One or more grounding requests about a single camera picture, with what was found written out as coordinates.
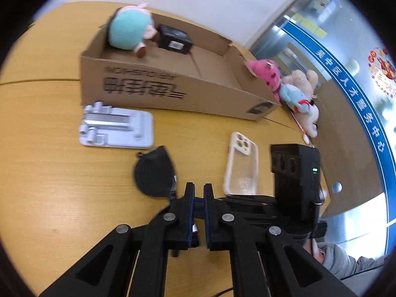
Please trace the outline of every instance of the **barcode label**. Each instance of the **barcode label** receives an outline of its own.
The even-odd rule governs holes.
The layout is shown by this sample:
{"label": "barcode label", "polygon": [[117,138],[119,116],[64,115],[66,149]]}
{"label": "barcode label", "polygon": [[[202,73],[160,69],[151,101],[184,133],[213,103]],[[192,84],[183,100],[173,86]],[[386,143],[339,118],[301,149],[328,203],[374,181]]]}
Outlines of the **barcode label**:
{"label": "barcode label", "polygon": [[168,47],[173,48],[173,49],[177,49],[177,50],[181,50],[181,49],[183,49],[184,44],[172,40],[172,41],[169,43]]}

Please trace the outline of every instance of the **black box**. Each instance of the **black box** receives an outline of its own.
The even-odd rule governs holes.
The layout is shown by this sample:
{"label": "black box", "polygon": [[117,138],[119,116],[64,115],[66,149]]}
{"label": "black box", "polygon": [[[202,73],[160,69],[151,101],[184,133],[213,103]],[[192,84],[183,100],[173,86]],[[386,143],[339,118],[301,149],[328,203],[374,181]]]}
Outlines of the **black box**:
{"label": "black box", "polygon": [[189,35],[181,30],[167,25],[159,25],[157,30],[160,33],[159,48],[187,54],[194,45]]}
{"label": "black box", "polygon": [[271,145],[271,171],[279,209],[296,221],[313,217],[312,202],[320,201],[320,154],[299,144]]}

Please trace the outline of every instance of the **person's hand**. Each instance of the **person's hand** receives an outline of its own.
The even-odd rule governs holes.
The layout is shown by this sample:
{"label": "person's hand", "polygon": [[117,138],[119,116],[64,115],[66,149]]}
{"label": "person's hand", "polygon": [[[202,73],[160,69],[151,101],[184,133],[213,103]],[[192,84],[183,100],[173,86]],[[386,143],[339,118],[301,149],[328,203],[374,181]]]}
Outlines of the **person's hand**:
{"label": "person's hand", "polygon": [[[311,240],[307,240],[305,244],[302,246],[308,253],[312,255],[311,252]],[[323,253],[319,250],[318,244],[316,243],[316,240],[313,239],[313,247],[314,247],[314,258],[319,261],[321,264],[324,262],[324,255]]]}

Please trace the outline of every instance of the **plush toy foot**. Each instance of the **plush toy foot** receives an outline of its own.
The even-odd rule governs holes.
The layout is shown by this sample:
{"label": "plush toy foot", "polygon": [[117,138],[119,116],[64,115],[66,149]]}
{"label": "plush toy foot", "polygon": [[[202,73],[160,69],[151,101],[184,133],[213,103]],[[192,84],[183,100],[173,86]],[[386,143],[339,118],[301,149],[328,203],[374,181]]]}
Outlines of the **plush toy foot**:
{"label": "plush toy foot", "polygon": [[160,40],[160,33],[157,32],[154,37],[150,39],[152,42],[158,42]]}
{"label": "plush toy foot", "polygon": [[146,47],[141,47],[137,52],[136,56],[138,58],[143,58],[146,55]]}

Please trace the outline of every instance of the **cardboard box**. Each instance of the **cardboard box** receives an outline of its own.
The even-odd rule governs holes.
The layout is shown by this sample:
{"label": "cardboard box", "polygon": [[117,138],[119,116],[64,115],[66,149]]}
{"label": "cardboard box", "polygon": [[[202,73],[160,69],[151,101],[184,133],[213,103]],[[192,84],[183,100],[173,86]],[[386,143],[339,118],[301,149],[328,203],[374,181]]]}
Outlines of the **cardboard box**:
{"label": "cardboard box", "polygon": [[231,41],[196,25],[153,14],[156,25],[186,32],[194,46],[181,54],[147,41],[147,55],[111,47],[105,24],[81,55],[82,105],[186,110],[259,120],[280,104],[245,66]]}

